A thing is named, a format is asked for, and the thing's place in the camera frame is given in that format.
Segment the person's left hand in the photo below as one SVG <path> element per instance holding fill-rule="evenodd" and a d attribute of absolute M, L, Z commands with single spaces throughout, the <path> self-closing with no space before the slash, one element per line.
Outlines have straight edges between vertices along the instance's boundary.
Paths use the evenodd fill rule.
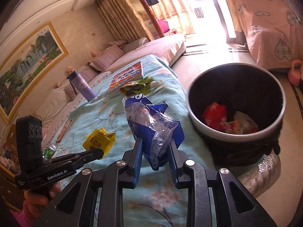
<path fill-rule="evenodd" d="M 50 189 L 48 196 L 39 195 L 33 193 L 32 191 L 25 191 L 24 197 L 28 205 L 29 212 L 35 218 L 38 218 L 38 216 L 42 213 L 42 209 L 46 208 L 49 202 L 53 198 L 55 198 L 56 195 L 60 192 L 61 192 L 61 186 L 59 182 L 56 182 L 55 184 L 52 185 L 52 188 Z"/>

